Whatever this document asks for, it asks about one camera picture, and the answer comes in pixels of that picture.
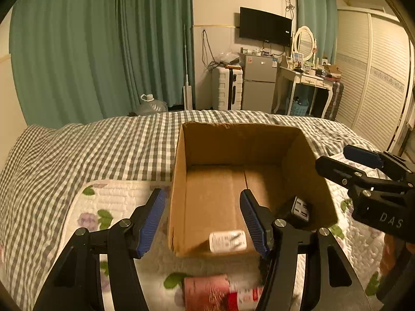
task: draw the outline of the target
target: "wardrobe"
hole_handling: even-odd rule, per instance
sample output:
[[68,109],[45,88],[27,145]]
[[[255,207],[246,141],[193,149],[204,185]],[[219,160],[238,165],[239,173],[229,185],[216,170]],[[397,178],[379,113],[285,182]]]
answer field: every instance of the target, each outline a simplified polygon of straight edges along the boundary
[[344,92],[337,120],[378,149],[396,152],[413,103],[413,46],[395,16],[340,7],[338,18]]

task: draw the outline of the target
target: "oval mirror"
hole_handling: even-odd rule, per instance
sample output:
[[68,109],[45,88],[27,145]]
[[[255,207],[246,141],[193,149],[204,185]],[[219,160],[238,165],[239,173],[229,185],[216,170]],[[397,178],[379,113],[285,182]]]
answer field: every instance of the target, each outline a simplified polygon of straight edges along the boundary
[[307,26],[299,28],[294,36],[294,51],[302,53],[304,61],[307,61],[313,55],[314,46],[314,36],[310,28]]

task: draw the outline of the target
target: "white suitcase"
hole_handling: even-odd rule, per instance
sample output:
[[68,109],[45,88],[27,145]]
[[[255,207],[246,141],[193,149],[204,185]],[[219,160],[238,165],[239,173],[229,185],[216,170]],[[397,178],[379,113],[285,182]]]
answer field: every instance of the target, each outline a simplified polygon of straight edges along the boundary
[[242,70],[216,67],[212,71],[212,106],[214,110],[240,110]]

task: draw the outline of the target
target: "red can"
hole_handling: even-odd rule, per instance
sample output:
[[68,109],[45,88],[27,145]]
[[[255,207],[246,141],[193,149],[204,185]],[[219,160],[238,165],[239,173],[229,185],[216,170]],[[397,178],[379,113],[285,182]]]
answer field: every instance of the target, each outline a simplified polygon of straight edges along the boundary
[[186,277],[183,282],[186,311],[225,311],[229,294],[226,275]]
[[255,310],[264,287],[231,292],[228,295],[229,311]]

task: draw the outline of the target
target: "cardboard box on desk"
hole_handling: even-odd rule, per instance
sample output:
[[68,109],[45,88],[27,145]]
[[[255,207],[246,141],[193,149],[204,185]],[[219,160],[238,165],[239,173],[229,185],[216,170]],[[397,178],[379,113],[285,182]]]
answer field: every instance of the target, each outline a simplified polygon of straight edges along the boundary
[[324,68],[327,71],[327,73],[332,75],[334,78],[342,77],[342,71],[339,69],[337,65],[325,65]]
[[[209,250],[214,231],[246,229],[239,195],[252,190],[276,212],[298,195],[313,205],[309,230],[329,227],[337,215],[315,156],[296,127],[265,124],[184,123],[180,128],[171,188],[169,247],[178,256],[217,256]],[[221,253],[233,255],[241,252]]]

